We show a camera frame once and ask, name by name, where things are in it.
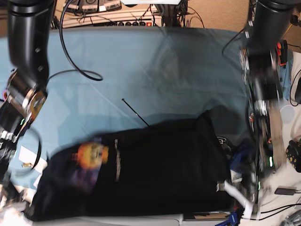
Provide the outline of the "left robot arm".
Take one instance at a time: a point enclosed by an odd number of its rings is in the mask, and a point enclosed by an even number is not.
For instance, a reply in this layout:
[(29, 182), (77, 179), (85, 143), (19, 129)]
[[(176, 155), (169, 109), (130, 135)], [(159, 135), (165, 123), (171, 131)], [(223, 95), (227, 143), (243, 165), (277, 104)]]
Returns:
[(231, 171), (237, 180), (217, 185), (218, 191), (226, 191), (239, 203), (235, 213), (238, 219), (254, 220), (260, 209), (264, 181), (286, 162), (277, 44), (299, 4), (298, 0), (259, 0), (249, 10), (247, 23), (241, 30), (243, 44), (239, 57), (249, 98), (246, 112), (253, 114), (253, 119), (247, 121), (253, 150), (234, 155)]

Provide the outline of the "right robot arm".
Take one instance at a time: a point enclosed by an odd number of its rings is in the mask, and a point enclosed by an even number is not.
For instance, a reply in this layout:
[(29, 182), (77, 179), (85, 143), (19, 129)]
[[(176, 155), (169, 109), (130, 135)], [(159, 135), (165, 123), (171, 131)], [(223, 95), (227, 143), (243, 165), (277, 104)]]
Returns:
[(7, 83), (0, 108), (0, 144), (16, 143), (47, 99), (48, 37), (53, 0), (8, 1), (8, 49), (16, 70)]

